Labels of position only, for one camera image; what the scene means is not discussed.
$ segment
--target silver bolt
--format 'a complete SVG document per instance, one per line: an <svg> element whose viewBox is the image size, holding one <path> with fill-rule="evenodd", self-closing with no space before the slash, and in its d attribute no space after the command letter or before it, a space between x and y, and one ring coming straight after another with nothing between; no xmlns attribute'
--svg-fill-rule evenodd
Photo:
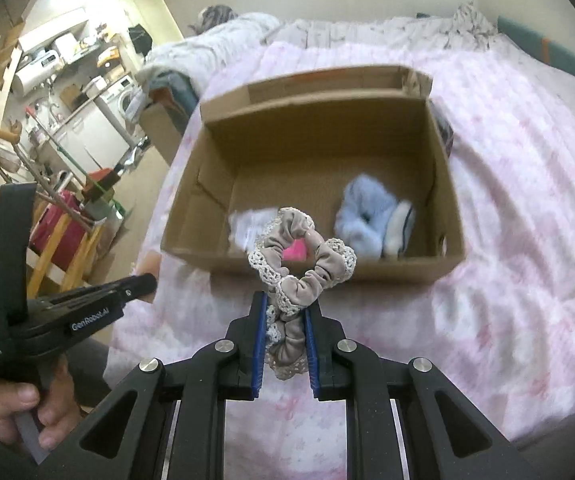
<svg viewBox="0 0 575 480"><path fill-rule="evenodd" d="M357 344L352 339L341 339L336 346L341 352L354 352L357 349Z"/></svg>
<svg viewBox="0 0 575 480"><path fill-rule="evenodd" d="M138 364L138 367L142 372L150 374L152 372L155 372L156 369L159 367L159 361L151 357L146 357L145 359L141 360L141 362Z"/></svg>
<svg viewBox="0 0 575 480"><path fill-rule="evenodd" d="M412 366L414 366L420 372L429 372L432 370L432 362L425 357L418 357L417 359L414 359Z"/></svg>
<svg viewBox="0 0 575 480"><path fill-rule="evenodd" d="M221 341L216 342L214 348L216 348L217 352L223 352L224 354L227 354L228 352L234 350L234 343L232 343L229 339L221 339Z"/></svg>

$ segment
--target cardboard box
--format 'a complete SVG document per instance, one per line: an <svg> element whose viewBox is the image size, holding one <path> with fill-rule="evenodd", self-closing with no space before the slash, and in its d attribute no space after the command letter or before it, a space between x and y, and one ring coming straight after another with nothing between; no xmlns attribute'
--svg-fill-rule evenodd
<svg viewBox="0 0 575 480"><path fill-rule="evenodd" d="M323 237L360 173L410 200L405 258L359 258L353 280L433 282L464 258L447 157L426 97L406 67L325 70L254 83L201 106L204 122L181 178L162 248L206 270L254 272L229 251L228 215L293 206ZM292 273L313 262L288 262Z"/></svg>

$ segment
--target finger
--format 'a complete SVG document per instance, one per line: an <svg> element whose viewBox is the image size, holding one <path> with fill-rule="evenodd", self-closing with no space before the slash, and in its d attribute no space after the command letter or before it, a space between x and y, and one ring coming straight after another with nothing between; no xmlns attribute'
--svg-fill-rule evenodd
<svg viewBox="0 0 575 480"><path fill-rule="evenodd" d="M161 271L161 253L157 253L156 251L149 251L146 256L139 262L136 266L135 274L137 276L141 276L142 274L152 274L158 281L159 273ZM154 295L156 292L152 294L148 294L147 296L143 296L139 298L141 301L147 301L148 303L152 303L154 301Z"/></svg>
<svg viewBox="0 0 575 480"><path fill-rule="evenodd" d="M57 424L68 413L78 413L79 405L74 398L74 381L68 373L65 356L59 358L54 379L45 399L39 406L37 416L44 426Z"/></svg>
<svg viewBox="0 0 575 480"><path fill-rule="evenodd" d="M44 428L39 435L39 445L46 450L52 450L68 436L82 420L81 413L68 413L54 426Z"/></svg>
<svg viewBox="0 0 575 480"><path fill-rule="evenodd" d="M19 433L11 415L32 409L39 401L39 391L31 384L0 381L0 441L13 444Z"/></svg>

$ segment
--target box flap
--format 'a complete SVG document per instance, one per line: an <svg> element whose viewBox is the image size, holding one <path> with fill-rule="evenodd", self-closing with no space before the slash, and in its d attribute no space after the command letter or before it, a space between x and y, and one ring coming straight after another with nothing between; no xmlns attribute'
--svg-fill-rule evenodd
<svg viewBox="0 0 575 480"><path fill-rule="evenodd" d="M432 78L402 65L333 68L252 83L216 97L200 106L204 124L214 123L245 108L307 94L368 89L399 90L408 96L427 98Z"/></svg>

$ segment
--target light blue scrunchie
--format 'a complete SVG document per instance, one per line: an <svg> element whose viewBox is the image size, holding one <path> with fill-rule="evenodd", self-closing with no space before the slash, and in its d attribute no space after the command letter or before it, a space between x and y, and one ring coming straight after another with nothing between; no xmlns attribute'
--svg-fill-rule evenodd
<svg viewBox="0 0 575 480"><path fill-rule="evenodd" d="M360 174L345 188L334 233L357 256L399 257L407 248L414 219L409 202L399 202L378 180Z"/></svg>

